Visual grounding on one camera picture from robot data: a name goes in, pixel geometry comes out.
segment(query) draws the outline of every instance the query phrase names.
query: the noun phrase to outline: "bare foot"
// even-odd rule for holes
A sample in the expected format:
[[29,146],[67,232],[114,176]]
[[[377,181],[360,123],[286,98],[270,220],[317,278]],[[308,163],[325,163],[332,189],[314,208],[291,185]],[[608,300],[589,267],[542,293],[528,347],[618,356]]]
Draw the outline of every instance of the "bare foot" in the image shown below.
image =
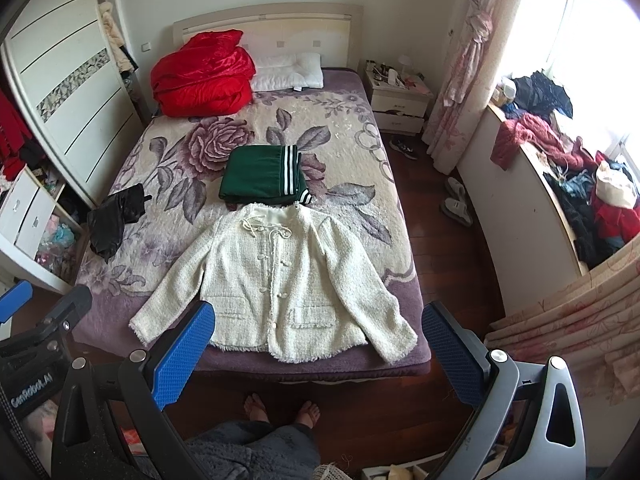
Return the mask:
[[295,422],[304,424],[309,428],[313,428],[320,418],[320,408],[317,404],[312,403],[310,400],[305,402],[300,408],[300,411],[296,415]]
[[244,412],[249,420],[261,420],[268,422],[267,410],[264,407],[264,403],[258,397],[258,394],[251,394],[244,402]]

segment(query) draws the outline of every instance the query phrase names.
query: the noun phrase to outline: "headboard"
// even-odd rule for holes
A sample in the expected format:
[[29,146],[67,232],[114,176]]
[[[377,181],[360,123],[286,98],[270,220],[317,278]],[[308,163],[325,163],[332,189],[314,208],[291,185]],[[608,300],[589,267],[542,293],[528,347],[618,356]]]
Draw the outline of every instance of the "headboard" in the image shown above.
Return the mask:
[[236,28],[251,56],[318,52],[322,66],[358,69],[362,6],[322,3],[266,4],[201,14],[174,23],[174,45],[199,32]]

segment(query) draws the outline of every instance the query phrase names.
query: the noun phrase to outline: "red clothing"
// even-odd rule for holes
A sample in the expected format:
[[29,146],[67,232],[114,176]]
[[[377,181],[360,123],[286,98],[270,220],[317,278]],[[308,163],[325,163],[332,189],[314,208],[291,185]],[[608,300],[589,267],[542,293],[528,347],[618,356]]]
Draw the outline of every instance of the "red clothing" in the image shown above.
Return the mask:
[[237,46],[241,30],[201,32],[151,71],[151,88],[169,117],[235,114],[251,101],[255,66]]
[[24,145],[25,137],[33,138],[31,131],[9,99],[0,91],[0,158],[2,172],[7,180],[13,180],[24,168],[18,152]]
[[[608,162],[606,156],[596,152],[596,162],[600,164],[603,160]],[[636,201],[633,209],[615,207],[600,200],[594,187],[591,191],[591,208],[600,238],[620,236],[626,244],[640,233],[640,200]]]
[[525,113],[519,119],[503,121],[495,137],[494,150],[491,160],[503,170],[508,170],[518,148],[523,142],[531,142],[540,148],[547,156],[562,168],[582,171],[595,170],[598,165],[582,148],[582,139],[578,137],[571,153],[565,153],[562,142],[551,127],[540,117]]

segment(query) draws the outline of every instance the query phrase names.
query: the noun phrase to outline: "nightstand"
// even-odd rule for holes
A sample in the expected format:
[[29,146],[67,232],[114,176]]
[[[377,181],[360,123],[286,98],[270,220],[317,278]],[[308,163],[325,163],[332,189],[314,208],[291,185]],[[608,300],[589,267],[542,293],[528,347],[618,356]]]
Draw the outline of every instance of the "nightstand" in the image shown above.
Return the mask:
[[376,81],[373,72],[365,74],[365,90],[380,131],[404,135],[420,133],[424,113],[433,99],[424,83],[415,78],[418,86],[400,88],[386,81]]

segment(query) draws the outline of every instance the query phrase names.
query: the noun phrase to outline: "logo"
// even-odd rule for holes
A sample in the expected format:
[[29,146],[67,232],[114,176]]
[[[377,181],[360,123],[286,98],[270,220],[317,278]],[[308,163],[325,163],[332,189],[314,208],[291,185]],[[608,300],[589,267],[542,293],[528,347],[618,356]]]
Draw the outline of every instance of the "logo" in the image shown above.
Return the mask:
[[38,379],[34,384],[30,384],[27,388],[25,388],[20,395],[11,399],[11,405],[14,408],[17,408],[27,400],[31,399],[35,394],[37,394],[41,389],[43,389],[47,384],[53,382],[53,377],[51,373],[46,373],[42,376],[41,379]]

